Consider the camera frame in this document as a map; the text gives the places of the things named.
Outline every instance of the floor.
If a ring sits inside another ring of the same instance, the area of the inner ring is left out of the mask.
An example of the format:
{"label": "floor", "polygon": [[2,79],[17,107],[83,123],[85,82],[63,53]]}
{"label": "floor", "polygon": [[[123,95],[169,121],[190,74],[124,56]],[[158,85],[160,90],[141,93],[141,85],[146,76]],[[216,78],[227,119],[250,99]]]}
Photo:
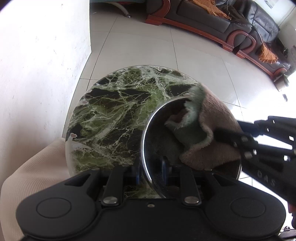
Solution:
{"label": "floor", "polygon": [[[92,53],[76,87],[63,136],[72,111],[86,90],[112,71],[143,64],[169,67],[205,84],[238,120],[253,122],[269,115],[296,117],[291,107],[294,105],[285,102],[268,75],[247,60],[197,34],[166,24],[145,24],[144,6],[129,6],[128,10],[131,18],[109,4],[91,6]],[[287,147],[268,137],[257,140]],[[244,173],[240,181],[272,193]],[[287,208],[287,203],[278,198]],[[284,226],[291,225],[291,220],[291,214],[287,214]]]}

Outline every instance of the sofa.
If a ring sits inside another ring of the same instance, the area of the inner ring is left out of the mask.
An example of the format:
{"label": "sofa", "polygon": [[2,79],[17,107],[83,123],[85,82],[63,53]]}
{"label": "sofa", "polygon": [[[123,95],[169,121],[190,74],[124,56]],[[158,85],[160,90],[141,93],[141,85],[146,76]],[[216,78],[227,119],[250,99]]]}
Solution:
{"label": "sofa", "polygon": [[[233,7],[252,24],[249,36],[239,45],[235,54],[249,59],[272,79],[286,72],[290,64],[283,55],[284,48],[278,39],[279,27],[274,20],[252,0],[237,0]],[[263,63],[259,60],[262,41],[278,56],[276,63]]]}
{"label": "sofa", "polygon": [[[216,6],[231,17],[210,15],[203,8],[188,0],[147,0],[146,23],[174,25],[197,33],[222,45],[240,58],[247,58],[265,71],[272,79],[287,71],[289,63],[277,44],[278,26],[273,19],[252,0],[215,0]],[[269,48],[279,57],[277,63],[259,61],[262,45],[260,35]]]}
{"label": "sofa", "polygon": [[149,15],[146,23],[167,23],[189,30],[220,43],[225,50],[232,52],[248,36],[252,25],[233,7],[227,7],[226,2],[216,0],[216,5],[232,20],[210,15],[186,0],[147,0],[146,11]]}

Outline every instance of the picture on wall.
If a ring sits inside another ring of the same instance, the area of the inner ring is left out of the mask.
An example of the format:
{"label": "picture on wall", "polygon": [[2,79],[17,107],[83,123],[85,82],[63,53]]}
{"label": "picture on wall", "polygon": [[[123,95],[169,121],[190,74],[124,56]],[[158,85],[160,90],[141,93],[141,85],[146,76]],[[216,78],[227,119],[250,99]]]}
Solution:
{"label": "picture on wall", "polygon": [[279,0],[264,0],[264,1],[270,8],[273,8]]}

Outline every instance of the silver screw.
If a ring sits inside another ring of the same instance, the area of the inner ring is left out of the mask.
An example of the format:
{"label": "silver screw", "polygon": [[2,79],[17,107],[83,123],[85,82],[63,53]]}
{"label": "silver screw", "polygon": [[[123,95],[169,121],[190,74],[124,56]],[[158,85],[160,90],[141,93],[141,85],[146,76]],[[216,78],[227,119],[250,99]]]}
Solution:
{"label": "silver screw", "polygon": [[198,203],[200,200],[198,197],[195,197],[195,196],[188,196],[188,197],[185,197],[184,198],[184,201],[185,203],[188,203],[188,204],[196,204]]}
{"label": "silver screw", "polygon": [[250,153],[249,151],[246,151],[246,152],[244,153],[244,157],[245,157],[246,159],[251,159],[251,158],[253,157],[253,155],[252,155],[252,153]]}
{"label": "silver screw", "polygon": [[118,199],[116,197],[105,197],[103,199],[103,203],[106,203],[106,204],[115,204],[118,202]]}
{"label": "silver screw", "polygon": [[242,142],[247,142],[248,141],[248,138],[246,136],[242,136],[241,137],[241,140],[242,140]]}

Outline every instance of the green marble surface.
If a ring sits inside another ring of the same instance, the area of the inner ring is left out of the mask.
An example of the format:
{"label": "green marble surface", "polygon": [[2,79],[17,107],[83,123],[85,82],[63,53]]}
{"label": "green marble surface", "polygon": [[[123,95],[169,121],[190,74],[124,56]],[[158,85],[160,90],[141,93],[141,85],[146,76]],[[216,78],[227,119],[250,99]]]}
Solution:
{"label": "green marble surface", "polygon": [[[196,84],[183,73],[159,66],[132,66],[99,80],[80,99],[69,122],[66,159],[70,173],[132,164],[152,112]],[[128,196],[133,192],[138,191],[126,190]]]}

